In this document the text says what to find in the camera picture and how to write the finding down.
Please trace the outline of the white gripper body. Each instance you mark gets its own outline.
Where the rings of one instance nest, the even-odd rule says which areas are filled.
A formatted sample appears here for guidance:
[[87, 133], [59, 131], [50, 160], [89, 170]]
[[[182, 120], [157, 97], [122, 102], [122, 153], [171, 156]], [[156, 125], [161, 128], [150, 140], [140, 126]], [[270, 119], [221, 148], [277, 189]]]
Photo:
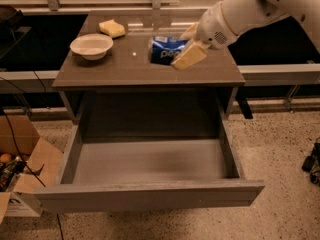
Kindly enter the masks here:
[[196, 38], [212, 49], [222, 49], [237, 41], [238, 36], [225, 20], [221, 2], [210, 7], [202, 15], [198, 22]]

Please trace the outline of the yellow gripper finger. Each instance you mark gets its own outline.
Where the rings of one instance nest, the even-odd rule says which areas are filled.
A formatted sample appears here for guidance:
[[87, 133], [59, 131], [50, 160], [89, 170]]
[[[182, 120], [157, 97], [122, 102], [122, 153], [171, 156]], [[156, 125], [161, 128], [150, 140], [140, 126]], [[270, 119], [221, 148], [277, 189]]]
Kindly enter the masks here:
[[191, 25], [188, 29], [186, 29], [181, 35], [180, 38], [184, 40], [190, 40], [192, 39], [196, 33], [199, 23], [195, 22], [193, 25]]
[[184, 49], [174, 58], [171, 65], [178, 70], [186, 69], [207, 57], [210, 45], [191, 39]]

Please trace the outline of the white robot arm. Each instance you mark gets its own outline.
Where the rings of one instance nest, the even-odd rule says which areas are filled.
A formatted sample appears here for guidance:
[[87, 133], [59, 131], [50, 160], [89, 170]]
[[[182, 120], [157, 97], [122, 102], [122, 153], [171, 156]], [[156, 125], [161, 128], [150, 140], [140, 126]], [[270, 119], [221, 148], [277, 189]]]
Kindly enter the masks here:
[[316, 49], [320, 49], [320, 0], [222, 0], [208, 8], [185, 32], [187, 40], [171, 65], [184, 70], [223, 49], [251, 29], [293, 17]]

